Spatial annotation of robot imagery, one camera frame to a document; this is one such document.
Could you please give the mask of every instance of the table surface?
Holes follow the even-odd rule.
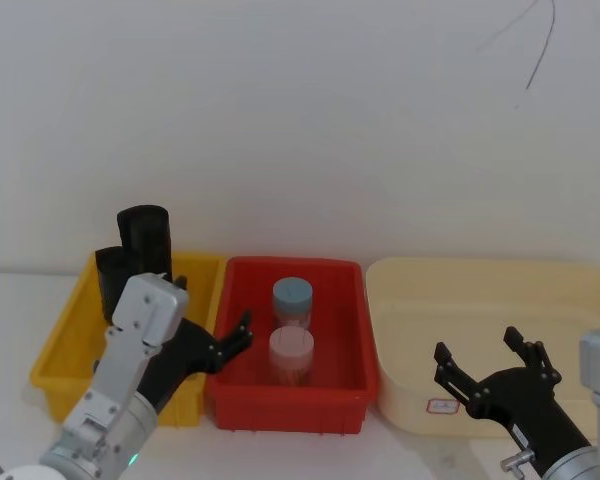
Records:
[[[44,395],[28,381],[76,277],[0,274],[0,463],[35,463],[59,429]],[[160,428],[124,474],[127,480],[512,480],[500,460],[516,452],[508,439],[411,435],[375,411],[359,435],[317,435]],[[530,479],[537,475],[525,468]]]

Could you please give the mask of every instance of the jar lid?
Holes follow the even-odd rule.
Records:
[[[313,287],[303,278],[286,277],[273,285],[273,308],[288,315],[307,313],[313,303]]]

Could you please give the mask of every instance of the white wall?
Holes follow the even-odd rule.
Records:
[[[600,0],[0,0],[0,269],[175,246],[600,262]]]

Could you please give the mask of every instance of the plastic bin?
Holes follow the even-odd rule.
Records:
[[[600,268],[576,263],[389,258],[366,274],[380,363],[381,413],[398,427],[427,435],[507,436],[495,422],[470,418],[433,381],[436,343],[480,381],[522,366],[504,344],[505,328],[545,343],[562,374],[556,399],[590,438],[591,393],[580,385],[578,342],[600,328]]]
[[[274,330],[273,284],[304,278],[313,286],[310,331],[315,339],[308,384],[277,384],[269,365]],[[244,310],[253,314],[254,343],[209,378],[215,422],[231,430],[358,433],[375,399],[377,370],[360,267],[351,262],[271,257],[229,261],[216,336]]]
[[[215,326],[225,267],[226,259],[219,256],[173,255],[174,276],[188,278],[187,318],[208,331]],[[64,421],[89,386],[94,361],[104,352],[106,328],[92,255],[31,370],[31,383],[44,389],[56,422]],[[160,425],[197,425],[203,412],[204,382],[200,374],[185,380],[161,412]]]

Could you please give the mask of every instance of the jar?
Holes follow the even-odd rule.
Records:
[[[299,387],[309,381],[313,363],[313,335],[302,327],[276,329],[269,337],[269,362],[280,385]]]
[[[273,285],[273,314],[276,327],[297,326],[309,329],[313,287],[298,277],[286,277]]]

